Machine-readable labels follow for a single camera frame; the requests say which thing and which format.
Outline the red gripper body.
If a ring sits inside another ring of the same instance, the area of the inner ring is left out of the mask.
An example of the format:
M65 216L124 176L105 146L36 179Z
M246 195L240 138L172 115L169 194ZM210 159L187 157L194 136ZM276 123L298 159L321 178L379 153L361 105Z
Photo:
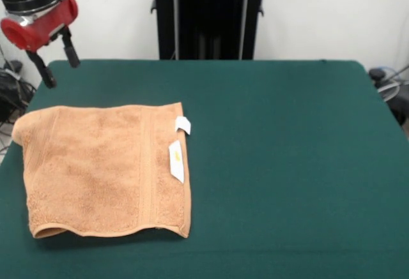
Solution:
M36 52L48 44L59 30L78 16L76 0L62 0L56 6L30 16L9 14L1 20L6 38L21 50Z

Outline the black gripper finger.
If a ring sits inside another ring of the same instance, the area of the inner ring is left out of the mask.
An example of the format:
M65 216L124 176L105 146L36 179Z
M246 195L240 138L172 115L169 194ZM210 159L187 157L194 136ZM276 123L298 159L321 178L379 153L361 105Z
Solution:
M43 83L47 88L55 88L57 86L56 80L51 72L51 70L45 65L43 59L37 54L37 52L26 51L28 58L36 66Z
M69 28L62 28L60 30L60 35L62 37L63 45L64 45L64 51L66 54L66 57L68 59L68 62L70 63L70 66L72 68L77 68L80 65L80 60L78 58L78 55L75 51L74 45L71 40L71 32Z

